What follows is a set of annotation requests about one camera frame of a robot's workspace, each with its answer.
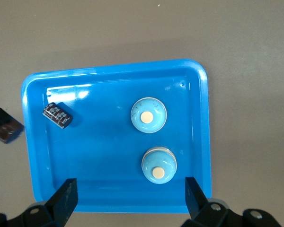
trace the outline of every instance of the beige center circle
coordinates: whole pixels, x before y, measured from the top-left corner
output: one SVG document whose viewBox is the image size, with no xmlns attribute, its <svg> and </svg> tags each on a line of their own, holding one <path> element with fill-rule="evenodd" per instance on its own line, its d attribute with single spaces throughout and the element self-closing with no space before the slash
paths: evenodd
<svg viewBox="0 0 284 227">
<path fill-rule="evenodd" d="M 164 177 L 164 174 L 165 174 L 164 169 L 161 167 L 155 167 L 152 170 L 152 175 L 157 179 L 161 179 L 162 177 Z"/>
<path fill-rule="evenodd" d="M 153 115 L 149 111 L 145 111 L 141 114 L 141 121 L 145 124 L 151 123 L 153 120 Z"/>
</svg>

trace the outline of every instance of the black capacitor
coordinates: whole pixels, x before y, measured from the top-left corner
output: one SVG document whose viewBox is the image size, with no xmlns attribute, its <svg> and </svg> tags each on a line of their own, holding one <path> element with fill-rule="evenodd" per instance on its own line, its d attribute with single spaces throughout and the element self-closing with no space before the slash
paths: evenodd
<svg viewBox="0 0 284 227">
<path fill-rule="evenodd" d="M 55 103 L 48 104 L 43 110 L 43 115 L 62 129 L 66 128 L 72 121 L 72 116 Z"/>
</svg>

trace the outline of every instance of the round button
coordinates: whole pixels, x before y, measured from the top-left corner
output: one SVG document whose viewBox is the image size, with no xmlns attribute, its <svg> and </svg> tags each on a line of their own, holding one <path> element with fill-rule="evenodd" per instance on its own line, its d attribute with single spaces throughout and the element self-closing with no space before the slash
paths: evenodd
<svg viewBox="0 0 284 227">
<path fill-rule="evenodd" d="M 152 170 L 152 175 L 157 179 L 161 179 L 162 177 L 164 177 L 164 174 L 165 174 L 164 169 L 161 167 L 155 167 Z"/>
<path fill-rule="evenodd" d="M 149 111 L 145 111 L 141 114 L 141 121 L 145 124 L 151 123 L 153 120 L 153 115 Z"/>
<path fill-rule="evenodd" d="M 152 148 L 144 154 L 142 171 L 145 177 L 152 183 L 167 183 L 177 171 L 176 157 L 167 148 Z"/>
<path fill-rule="evenodd" d="M 159 131 L 166 122 L 166 108 L 164 104 L 156 98 L 142 98 L 133 105 L 131 119 L 133 125 L 139 131 L 154 133 Z"/>
</svg>

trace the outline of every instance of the screw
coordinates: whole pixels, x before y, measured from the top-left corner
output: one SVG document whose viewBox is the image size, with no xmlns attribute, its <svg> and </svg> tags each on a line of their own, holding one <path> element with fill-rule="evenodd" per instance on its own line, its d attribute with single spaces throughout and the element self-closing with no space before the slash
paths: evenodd
<svg viewBox="0 0 284 227">
<path fill-rule="evenodd" d="M 34 208 L 30 211 L 30 214 L 36 214 L 39 212 L 39 208 Z"/>
<path fill-rule="evenodd" d="M 250 214 L 251 214 L 254 218 L 256 218 L 256 219 L 261 219 L 261 218 L 262 218 L 262 215 L 260 214 L 260 212 L 258 212 L 258 211 L 256 211 L 256 210 L 252 210 L 252 211 L 250 212 Z"/>
<path fill-rule="evenodd" d="M 216 211 L 221 210 L 221 207 L 220 207 L 218 204 L 216 204 L 216 203 L 213 203 L 210 207 L 211 207 L 213 210 L 216 210 Z"/>
</svg>

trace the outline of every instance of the blue plastic tray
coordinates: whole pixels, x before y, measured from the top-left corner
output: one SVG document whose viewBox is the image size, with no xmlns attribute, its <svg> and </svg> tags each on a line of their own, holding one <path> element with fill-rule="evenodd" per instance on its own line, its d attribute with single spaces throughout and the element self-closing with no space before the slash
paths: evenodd
<svg viewBox="0 0 284 227">
<path fill-rule="evenodd" d="M 22 86 L 34 195 L 43 201 L 66 178 L 78 179 L 75 211 L 187 213 L 186 176 L 211 196 L 207 77 L 192 60 L 172 60 L 35 73 Z M 144 97 L 164 103 L 168 118 L 152 134 L 131 122 Z M 55 102 L 73 116 L 60 129 L 42 115 Z M 152 147 L 167 147 L 177 172 L 165 184 L 149 182 L 141 161 Z"/>
</svg>

